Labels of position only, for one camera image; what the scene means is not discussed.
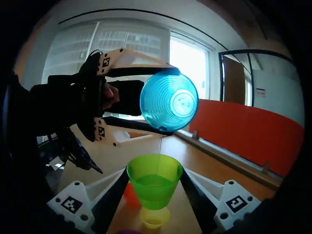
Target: orange partition panel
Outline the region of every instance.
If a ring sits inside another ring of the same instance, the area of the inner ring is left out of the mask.
[[[303,142],[304,128],[295,121],[255,107],[199,100],[190,132],[260,166],[285,176]]]

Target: window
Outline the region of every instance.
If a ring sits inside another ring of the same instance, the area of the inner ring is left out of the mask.
[[[208,99],[209,53],[188,41],[174,36],[170,37],[170,64],[190,78],[197,89],[199,98]]]
[[[49,50],[44,66],[42,83],[50,75],[75,74],[90,52],[100,49],[104,53],[124,47],[145,55],[166,60],[168,57],[169,30],[144,26],[131,22],[98,21],[81,23],[60,30]],[[140,59],[134,63],[146,63]],[[150,75],[123,76],[118,80],[141,80],[146,82]],[[106,77],[107,82],[116,78]],[[143,120],[143,116],[105,113],[123,119]]]

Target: black door frame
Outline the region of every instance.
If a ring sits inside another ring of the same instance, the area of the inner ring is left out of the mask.
[[[251,75],[251,87],[252,87],[252,101],[251,101],[251,106],[254,106],[254,76],[253,76],[253,72],[252,72],[252,64],[251,64],[251,60],[250,60],[250,54],[264,54],[264,55],[272,55],[272,56],[276,56],[279,58],[282,58],[290,63],[294,64],[294,61],[291,60],[290,58],[288,58],[285,55],[282,55],[280,53],[277,52],[273,52],[273,51],[269,51],[269,50],[254,50],[254,49],[246,49],[246,50],[228,50],[228,51],[224,51],[224,52],[219,52],[219,66],[220,66],[220,101],[223,101],[223,92],[224,92],[224,81],[223,81],[223,62],[222,62],[222,58],[224,55],[233,55],[235,57],[235,54],[247,54],[248,57],[248,62],[249,62],[249,67],[250,67],[250,75]]]

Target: green plastic cup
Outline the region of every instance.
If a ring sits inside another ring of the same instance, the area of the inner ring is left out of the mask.
[[[177,160],[162,154],[134,158],[127,166],[127,174],[140,204],[150,210],[168,205],[182,171]]]

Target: hand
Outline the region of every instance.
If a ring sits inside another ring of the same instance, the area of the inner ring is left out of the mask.
[[[109,100],[107,102],[104,103],[103,108],[111,108],[112,105],[116,102],[119,102],[119,91],[117,88],[109,85],[109,84],[105,84],[104,86],[104,96],[109,98]]]

